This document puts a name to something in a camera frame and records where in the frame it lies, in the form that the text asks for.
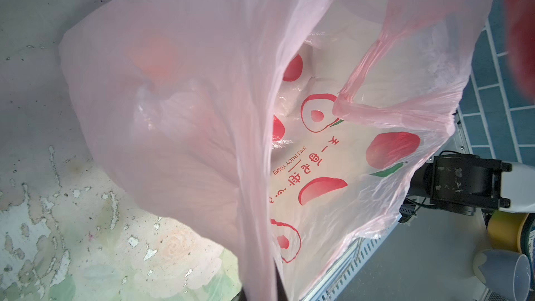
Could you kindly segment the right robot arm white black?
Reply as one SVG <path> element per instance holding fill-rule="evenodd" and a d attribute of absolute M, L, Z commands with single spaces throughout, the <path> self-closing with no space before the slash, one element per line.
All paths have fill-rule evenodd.
<path fill-rule="evenodd" d="M 400 213 L 410 217 L 419 208 L 466 216 L 477 210 L 533 213 L 534 167 L 448 150 L 412 177 Z"/>

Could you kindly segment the pink plastic fruit bag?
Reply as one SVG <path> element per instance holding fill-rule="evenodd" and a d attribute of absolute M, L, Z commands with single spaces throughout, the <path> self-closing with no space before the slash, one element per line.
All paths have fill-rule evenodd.
<path fill-rule="evenodd" d="M 94 160 L 303 298 L 455 133 L 493 0 L 111 0 L 61 69 Z"/>

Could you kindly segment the grey cup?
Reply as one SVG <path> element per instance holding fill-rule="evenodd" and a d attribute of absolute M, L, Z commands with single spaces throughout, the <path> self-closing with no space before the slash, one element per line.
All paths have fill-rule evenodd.
<path fill-rule="evenodd" d="M 529 259 L 502 249 L 478 252 L 473 260 L 475 276 L 492 292 L 506 300 L 526 300 L 532 283 Z"/>

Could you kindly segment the yellow tape roll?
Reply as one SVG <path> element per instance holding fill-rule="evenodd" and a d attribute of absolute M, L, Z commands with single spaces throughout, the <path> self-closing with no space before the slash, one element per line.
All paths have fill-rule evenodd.
<path fill-rule="evenodd" d="M 528 216 L 528 213 L 495 211 L 487 225 L 487 233 L 492 247 L 521 253 L 521 235 Z"/>

